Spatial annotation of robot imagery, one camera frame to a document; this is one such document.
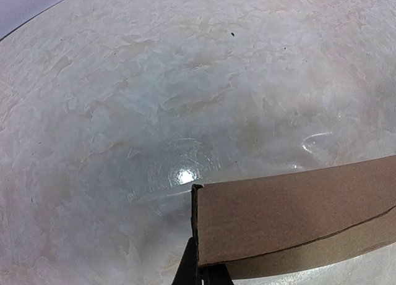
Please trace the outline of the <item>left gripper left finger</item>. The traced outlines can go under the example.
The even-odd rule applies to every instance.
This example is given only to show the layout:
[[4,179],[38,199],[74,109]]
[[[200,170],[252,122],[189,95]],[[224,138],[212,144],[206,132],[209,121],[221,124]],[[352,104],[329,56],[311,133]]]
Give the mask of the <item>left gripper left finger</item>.
[[197,285],[197,244],[195,238],[191,237],[186,245],[182,259],[178,266],[172,285]]

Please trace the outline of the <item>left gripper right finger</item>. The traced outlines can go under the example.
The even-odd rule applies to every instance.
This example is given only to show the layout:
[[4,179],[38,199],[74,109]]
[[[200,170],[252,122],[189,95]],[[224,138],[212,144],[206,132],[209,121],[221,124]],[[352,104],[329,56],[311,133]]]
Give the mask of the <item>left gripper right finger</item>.
[[203,285],[233,285],[226,265],[217,264],[200,269]]

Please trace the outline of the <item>brown cardboard box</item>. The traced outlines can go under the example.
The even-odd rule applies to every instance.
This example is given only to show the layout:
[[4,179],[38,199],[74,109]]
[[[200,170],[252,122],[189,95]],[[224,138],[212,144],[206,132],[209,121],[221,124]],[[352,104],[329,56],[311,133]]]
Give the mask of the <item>brown cardboard box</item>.
[[395,157],[192,187],[199,268],[299,272],[395,242]]

